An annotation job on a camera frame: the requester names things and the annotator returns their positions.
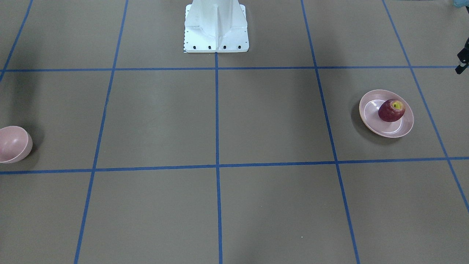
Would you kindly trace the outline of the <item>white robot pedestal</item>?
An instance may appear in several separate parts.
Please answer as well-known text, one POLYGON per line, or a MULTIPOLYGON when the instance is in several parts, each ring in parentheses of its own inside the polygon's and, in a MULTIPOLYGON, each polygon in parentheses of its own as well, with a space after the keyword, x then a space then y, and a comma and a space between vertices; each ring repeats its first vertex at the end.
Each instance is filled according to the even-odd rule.
POLYGON ((185 7, 183 51, 248 52, 246 7, 238 0, 194 0, 185 7))

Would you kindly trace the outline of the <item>pink bowl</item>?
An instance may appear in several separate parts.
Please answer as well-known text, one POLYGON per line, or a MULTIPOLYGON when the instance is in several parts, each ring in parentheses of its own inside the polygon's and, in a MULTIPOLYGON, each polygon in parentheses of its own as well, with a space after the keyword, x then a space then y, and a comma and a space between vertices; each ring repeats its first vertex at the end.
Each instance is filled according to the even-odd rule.
POLYGON ((19 126, 0 129, 0 162, 11 164, 27 157, 33 147, 30 134, 19 126))

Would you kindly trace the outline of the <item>red apple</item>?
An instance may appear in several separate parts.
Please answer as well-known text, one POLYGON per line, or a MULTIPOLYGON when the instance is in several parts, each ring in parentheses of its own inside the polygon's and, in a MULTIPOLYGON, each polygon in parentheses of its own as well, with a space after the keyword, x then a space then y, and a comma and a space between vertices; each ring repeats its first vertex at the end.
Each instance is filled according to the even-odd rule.
POLYGON ((406 105, 397 99, 385 101, 378 110, 378 116, 385 122, 396 122, 403 117, 406 105))

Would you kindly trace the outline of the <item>pink plate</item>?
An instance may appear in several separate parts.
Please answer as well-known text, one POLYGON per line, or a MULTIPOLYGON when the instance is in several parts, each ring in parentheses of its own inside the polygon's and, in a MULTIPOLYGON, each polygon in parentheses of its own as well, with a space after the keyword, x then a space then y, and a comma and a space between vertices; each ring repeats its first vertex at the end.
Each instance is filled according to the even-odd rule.
POLYGON ((400 138, 407 135, 415 122, 410 105, 396 93, 384 89, 375 89, 363 95, 359 102, 359 114, 366 127, 387 138, 400 138), (380 106, 390 99, 400 100, 406 105, 405 114, 396 122, 385 122, 378 116, 380 106))

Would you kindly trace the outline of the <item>brown paper table mat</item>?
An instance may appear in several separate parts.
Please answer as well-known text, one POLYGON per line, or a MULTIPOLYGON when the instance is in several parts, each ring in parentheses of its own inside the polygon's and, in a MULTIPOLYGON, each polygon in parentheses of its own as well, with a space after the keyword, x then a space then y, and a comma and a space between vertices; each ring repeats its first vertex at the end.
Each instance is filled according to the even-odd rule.
POLYGON ((468 12, 243 0, 248 52, 183 52, 188 0, 2 0, 2 264, 467 264, 468 12), (384 89, 403 137, 363 123, 384 89))

